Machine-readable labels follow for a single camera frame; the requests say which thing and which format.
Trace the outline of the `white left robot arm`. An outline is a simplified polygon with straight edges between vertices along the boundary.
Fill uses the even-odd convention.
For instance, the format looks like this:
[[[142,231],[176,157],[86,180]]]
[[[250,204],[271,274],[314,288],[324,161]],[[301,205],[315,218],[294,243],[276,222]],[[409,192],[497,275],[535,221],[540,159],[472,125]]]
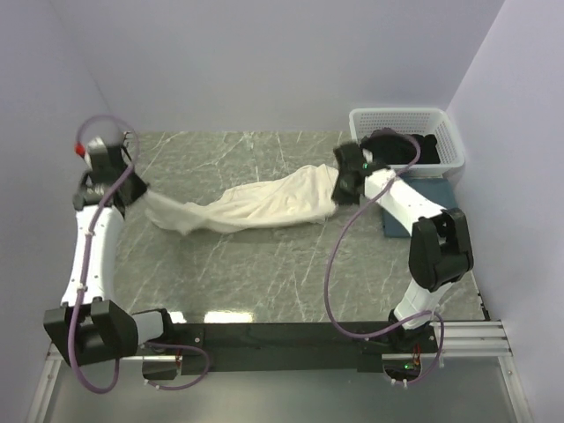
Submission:
[[[77,151],[88,168],[72,200],[78,236],[70,279],[60,306],[45,312],[43,326],[67,363],[84,366],[133,356],[174,328],[164,308],[131,315],[115,300],[118,239],[126,211],[146,194],[146,183],[130,173],[117,191],[110,189],[128,166],[124,145],[96,137]]]

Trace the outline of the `cream white t shirt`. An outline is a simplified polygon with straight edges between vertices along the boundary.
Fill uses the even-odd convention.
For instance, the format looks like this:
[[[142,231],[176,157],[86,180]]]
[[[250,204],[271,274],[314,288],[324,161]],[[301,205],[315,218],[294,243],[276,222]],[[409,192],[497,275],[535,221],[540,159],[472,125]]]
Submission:
[[[320,223],[338,208],[331,200],[337,177],[334,167],[306,165],[282,179],[232,187],[208,205],[183,204],[149,190],[145,212],[155,226],[183,235]]]

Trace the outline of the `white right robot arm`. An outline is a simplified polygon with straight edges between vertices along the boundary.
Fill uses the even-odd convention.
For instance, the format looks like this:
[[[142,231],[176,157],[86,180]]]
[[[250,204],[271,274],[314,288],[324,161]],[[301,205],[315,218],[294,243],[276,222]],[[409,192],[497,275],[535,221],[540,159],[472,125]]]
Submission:
[[[442,296],[474,265],[467,219],[458,208],[446,209],[409,186],[385,162],[368,162],[360,145],[342,144],[334,149],[338,178],[331,196],[337,205],[367,201],[345,224],[326,267],[323,300],[327,316],[335,328],[349,338],[378,338],[393,330],[417,330],[439,315],[436,308]],[[391,311],[392,323],[376,332],[353,333],[337,322],[330,308],[330,273],[338,247],[346,232],[368,207],[379,204],[410,235],[408,267],[411,282],[402,300]]]

